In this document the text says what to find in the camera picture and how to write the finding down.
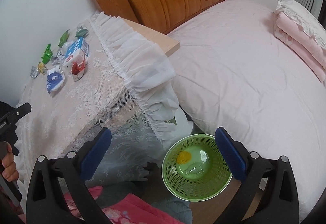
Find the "left hand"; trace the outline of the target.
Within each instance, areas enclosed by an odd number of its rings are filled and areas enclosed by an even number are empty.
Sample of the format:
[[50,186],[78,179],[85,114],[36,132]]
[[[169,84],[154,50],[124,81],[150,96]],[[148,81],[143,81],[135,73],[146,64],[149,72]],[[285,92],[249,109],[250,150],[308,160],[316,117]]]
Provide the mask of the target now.
[[17,171],[16,163],[14,161],[14,155],[12,153],[12,147],[6,142],[7,154],[2,159],[2,165],[4,167],[2,176],[8,181],[17,181],[19,179],[19,172]]

